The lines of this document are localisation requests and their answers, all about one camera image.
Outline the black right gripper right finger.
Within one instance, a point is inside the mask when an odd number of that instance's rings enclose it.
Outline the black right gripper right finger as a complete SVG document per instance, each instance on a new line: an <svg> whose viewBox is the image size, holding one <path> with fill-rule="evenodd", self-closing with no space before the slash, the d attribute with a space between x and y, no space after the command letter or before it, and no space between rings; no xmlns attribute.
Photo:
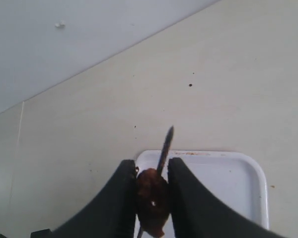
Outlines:
<svg viewBox="0 0 298 238"><path fill-rule="evenodd" d="M214 196L181 158L168 162L170 212L177 238L279 238Z"/></svg>

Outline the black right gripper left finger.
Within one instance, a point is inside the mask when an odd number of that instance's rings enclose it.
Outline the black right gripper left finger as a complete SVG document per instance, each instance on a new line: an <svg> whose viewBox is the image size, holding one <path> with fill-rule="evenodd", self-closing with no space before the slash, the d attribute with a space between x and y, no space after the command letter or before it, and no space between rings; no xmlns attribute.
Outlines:
<svg viewBox="0 0 298 238"><path fill-rule="evenodd" d="M136 222L136 167L123 160L100 192L75 216L55 230L32 238L132 238Z"/></svg>

